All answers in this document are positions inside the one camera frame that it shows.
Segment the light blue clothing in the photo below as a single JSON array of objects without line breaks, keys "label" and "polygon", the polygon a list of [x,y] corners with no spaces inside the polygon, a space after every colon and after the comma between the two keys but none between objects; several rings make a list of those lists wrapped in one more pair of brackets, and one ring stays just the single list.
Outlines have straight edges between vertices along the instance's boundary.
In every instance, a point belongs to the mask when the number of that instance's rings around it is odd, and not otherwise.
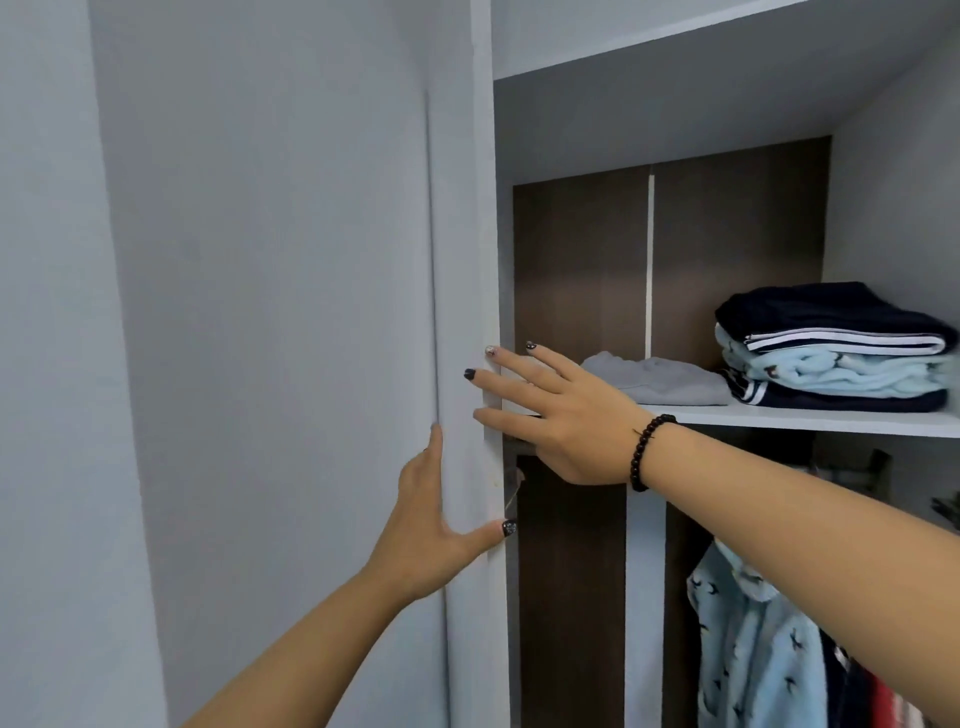
[{"label": "light blue clothing", "polygon": [[756,354],[719,325],[717,343],[728,366],[756,381],[837,397],[907,399],[946,389],[949,356],[841,353],[829,344]]},{"label": "light blue clothing", "polygon": [[719,542],[686,586],[703,647],[699,728],[827,728],[817,625]]}]

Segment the forearm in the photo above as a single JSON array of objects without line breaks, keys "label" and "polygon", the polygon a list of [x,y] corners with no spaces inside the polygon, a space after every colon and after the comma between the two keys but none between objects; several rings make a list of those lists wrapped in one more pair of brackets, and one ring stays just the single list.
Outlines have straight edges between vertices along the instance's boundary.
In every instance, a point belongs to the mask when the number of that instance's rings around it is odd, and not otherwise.
[{"label": "forearm", "polygon": [[675,425],[658,431],[642,476],[866,667],[960,721],[960,539]]},{"label": "forearm", "polygon": [[361,572],[281,637],[183,728],[322,728],[401,600]]}]

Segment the hanging shirt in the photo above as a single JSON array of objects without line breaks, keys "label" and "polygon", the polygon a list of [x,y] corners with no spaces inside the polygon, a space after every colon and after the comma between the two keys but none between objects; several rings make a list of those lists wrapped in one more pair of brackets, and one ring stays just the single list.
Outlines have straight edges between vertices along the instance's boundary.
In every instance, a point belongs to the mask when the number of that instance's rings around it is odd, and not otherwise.
[{"label": "hanging shirt", "polygon": [[700,728],[827,728],[820,630],[715,542],[687,580],[700,617]]}]

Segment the beaded bracelet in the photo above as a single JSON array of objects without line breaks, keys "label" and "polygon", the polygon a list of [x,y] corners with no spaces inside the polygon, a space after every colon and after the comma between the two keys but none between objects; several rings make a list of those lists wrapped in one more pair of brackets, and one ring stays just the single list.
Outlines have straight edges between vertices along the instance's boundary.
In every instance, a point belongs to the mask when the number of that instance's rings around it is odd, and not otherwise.
[{"label": "beaded bracelet", "polygon": [[675,425],[676,423],[677,418],[673,415],[659,415],[651,420],[650,424],[646,426],[646,429],[640,433],[640,441],[636,444],[634,459],[630,463],[630,484],[638,493],[650,490],[640,482],[640,460],[643,458],[643,452],[646,451],[647,445],[650,443],[650,438],[654,436],[654,432],[656,432],[657,428],[661,425]]}]

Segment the white shelf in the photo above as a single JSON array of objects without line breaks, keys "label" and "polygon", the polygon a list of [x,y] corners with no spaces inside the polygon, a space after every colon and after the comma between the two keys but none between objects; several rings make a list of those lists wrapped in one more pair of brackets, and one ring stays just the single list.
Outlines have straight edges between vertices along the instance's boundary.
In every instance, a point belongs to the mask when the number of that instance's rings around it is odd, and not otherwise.
[{"label": "white shelf", "polygon": [[655,414],[670,414],[684,425],[805,429],[817,432],[863,432],[874,435],[960,438],[960,418],[948,412],[893,414],[822,412],[812,409],[774,409],[750,404],[723,407],[647,406]]}]

